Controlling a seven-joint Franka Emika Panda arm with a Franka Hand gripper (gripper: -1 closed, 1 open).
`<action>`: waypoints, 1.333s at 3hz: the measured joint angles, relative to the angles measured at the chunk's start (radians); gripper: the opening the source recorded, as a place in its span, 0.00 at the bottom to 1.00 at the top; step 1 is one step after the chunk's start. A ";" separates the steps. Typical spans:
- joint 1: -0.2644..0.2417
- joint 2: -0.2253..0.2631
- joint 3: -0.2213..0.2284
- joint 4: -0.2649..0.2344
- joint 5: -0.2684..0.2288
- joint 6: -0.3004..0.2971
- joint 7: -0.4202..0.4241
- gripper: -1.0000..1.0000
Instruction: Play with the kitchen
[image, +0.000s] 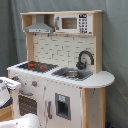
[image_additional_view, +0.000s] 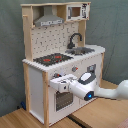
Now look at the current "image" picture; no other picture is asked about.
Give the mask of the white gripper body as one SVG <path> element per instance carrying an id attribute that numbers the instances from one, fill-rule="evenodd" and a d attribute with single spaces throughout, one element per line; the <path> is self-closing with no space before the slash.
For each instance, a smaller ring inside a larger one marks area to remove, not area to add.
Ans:
<path id="1" fill-rule="evenodd" d="M 9 88 L 11 90 L 19 89 L 21 87 L 21 83 L 18 81 L 14 81 L 10 78 L 0 77 L 0 89 L 5 90 Z"/>

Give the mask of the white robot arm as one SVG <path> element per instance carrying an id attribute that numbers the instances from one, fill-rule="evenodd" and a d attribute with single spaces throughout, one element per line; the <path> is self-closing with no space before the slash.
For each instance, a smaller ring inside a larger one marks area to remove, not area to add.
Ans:
<path id="1" fill-rule="evenodd" d="M 21 83 L 7 77 L 0 77 L 0 109 L 12 104 L 12 97 L 9 89 L 15 90 L 21 87 Z M 41 123 L 37 115 L 29 113 L 24 116 L 0 122 L 0 128 L 41 128 Z"/>

